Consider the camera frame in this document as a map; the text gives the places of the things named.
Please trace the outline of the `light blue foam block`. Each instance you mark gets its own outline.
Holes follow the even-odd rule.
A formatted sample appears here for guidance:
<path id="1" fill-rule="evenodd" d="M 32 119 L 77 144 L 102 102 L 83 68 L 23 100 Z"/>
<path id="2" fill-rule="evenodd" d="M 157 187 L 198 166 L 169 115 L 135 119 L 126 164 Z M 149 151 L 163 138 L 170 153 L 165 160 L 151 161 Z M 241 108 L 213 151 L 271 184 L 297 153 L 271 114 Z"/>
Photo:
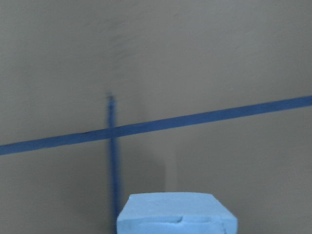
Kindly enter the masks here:
<path id="1" fill-rule="evenodd" d="M 235 234 L 237 218 L 212 194 L 142 193 L 129 196 L 117 218 L 119 234 Z"/>

